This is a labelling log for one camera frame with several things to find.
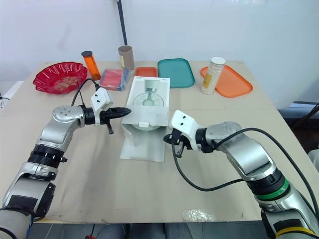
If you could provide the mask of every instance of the blue tray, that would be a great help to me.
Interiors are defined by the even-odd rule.
[[[189,62],[182,58],[164,59],[158,62],[159,77],[170,78],[171,88],[194,85],[195,78]]]

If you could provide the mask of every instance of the red plastic bowl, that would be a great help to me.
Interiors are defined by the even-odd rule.
[[[77,62],[60,62],[40,71],[33,81],[35,89],[50,94],[65,94],[78,89],[88,69]]]

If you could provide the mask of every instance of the green ring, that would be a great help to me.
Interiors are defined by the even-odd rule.
[[[284,184],[277,191],[270,194],[266,194],[266,195],[255,195],[255,196],[260,200],[272,200],[273,198],[276,198],[282,195],[283,193],[285,193],[288,188],[289,188],[289,181],[285,178]]]

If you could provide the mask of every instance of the white box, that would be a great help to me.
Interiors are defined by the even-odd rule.
[[[169,82],[169,78],[134,77],[126,105],[132,112],[122,120],[125,141],[121,159],[164,162],[163,137],[168,126]],[[157,103],[158,106],[148,106],[149,102]]]

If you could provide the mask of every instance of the white bottle cap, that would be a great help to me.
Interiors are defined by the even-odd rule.
[[[219,56],[214,56],[210,59],[210,62],[217,65],[224,65],[226,63],[226,60]]]

